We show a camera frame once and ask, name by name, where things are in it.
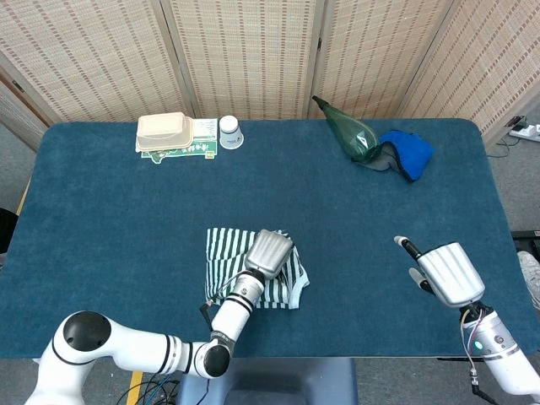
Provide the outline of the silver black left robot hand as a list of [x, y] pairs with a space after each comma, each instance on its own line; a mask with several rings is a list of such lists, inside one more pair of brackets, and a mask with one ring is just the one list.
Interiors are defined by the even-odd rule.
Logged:
[[278, 276], [294, 248], [291, 239], [279, 233], [262, 229], [259, 231], [245, 256], [245, 267], [257, 271], [266, 280]]

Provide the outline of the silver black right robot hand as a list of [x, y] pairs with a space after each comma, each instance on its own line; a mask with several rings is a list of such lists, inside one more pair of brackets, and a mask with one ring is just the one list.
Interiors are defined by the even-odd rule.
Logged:
[[482, 299], [483, 280], [460, 243], [421, 252], [405, 236], [397, 235], [393, 240], [417, 263], [417, 267], [408, 270], [411, 279], [444, 305], [462, 308]]

